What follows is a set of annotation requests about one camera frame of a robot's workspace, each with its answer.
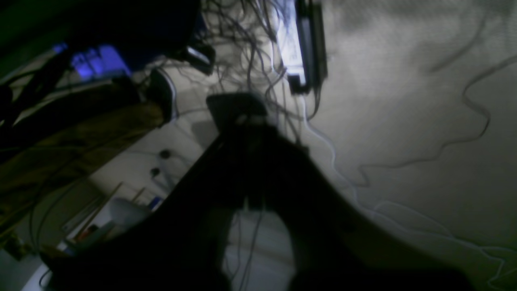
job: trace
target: floor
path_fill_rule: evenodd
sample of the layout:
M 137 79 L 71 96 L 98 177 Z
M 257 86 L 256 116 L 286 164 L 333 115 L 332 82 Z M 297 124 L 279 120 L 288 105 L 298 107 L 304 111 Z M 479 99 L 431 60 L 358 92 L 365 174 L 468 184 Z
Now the floor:
M 376 209 L 375 223 L 394 236 L 461 268 L 479 290 L 515 289 L 517 65 L 469 88 L 470 99 L 489 110 L 489 127 L 476 141 L 450 143 L 477 137 L 486 124 L 483 115 L 462 103 L 462 92 L 479 74 L 517 53 L 514 1 L 336 0 L 324 1 L 323 7 L 329 77 L 312 125 L 335 145 L 340 174 L 327 145 L 297 125 L 313 160 L 351 204 L 361 211 Z M 205 107 L 205 88 L 174 69 L 169 73 L 180 112 Z M 161 192 L 149 174 L 158 160 L 142 152 L 171 149 L 167 167 L 177 182 L 216 134 L 207 111 L 191 111 L 151 132 L 91 180 L 105 192 L 120 181 Z M 425 162 L 408 163 L 418 159 Z M 357 200 L 340 175 L 359 185 Z M 255 220 L 253 213 L 242 218 L 234 289 L 240 286 Z M 267 220 L 258 233 L 249 291 L 285 290 L 294 273 L 285 229 L 277 217 Z M 230 242 L 227 257 L 235 270 L 235 230 Z

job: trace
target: brown fabric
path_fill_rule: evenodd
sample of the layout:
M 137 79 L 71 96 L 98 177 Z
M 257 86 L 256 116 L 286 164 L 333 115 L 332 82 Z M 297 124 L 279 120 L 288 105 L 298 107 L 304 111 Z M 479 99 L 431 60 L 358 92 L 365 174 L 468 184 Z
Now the brown fabric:
M 36 199 L 91 174 L 162 122 L 156 104 L 124 107 L 61 130 L 0 165 L 0 247 Z

